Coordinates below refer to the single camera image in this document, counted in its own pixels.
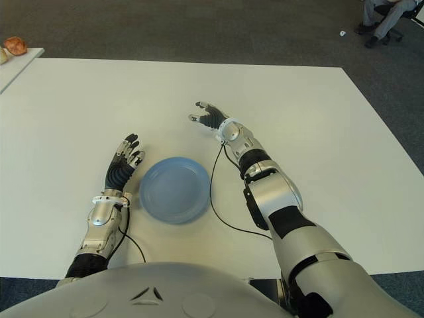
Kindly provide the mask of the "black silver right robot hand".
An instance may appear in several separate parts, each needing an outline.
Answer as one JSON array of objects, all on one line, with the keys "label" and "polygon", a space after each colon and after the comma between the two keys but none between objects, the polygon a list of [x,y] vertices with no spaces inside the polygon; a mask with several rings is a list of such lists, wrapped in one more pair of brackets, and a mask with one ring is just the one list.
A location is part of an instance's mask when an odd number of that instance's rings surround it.
[{"label": "black silver right robot hand", "polygon": [[206,114],[205,115],[188,115],[188,119],[191,122],[200,123],[208,128],[211,129],[218,129],[221,124],[229,118],[228,115],[226,115],[224,112],[219,110],[216,106],[205,102],[205,101],[198,101],[195,104],[200,109],[204,109]]}]

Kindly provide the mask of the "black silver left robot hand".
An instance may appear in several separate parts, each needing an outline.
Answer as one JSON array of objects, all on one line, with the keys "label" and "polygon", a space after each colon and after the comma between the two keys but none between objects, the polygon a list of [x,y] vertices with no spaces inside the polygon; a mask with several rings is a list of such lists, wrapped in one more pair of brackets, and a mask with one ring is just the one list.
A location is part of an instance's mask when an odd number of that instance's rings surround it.
[{"label": "black silver left robot hand", "polygon": [[145,152],[139,150],[137,134],[128,135],[118,146],[105,176],[104,190],[123,191],[137,167],[142,163]]}]

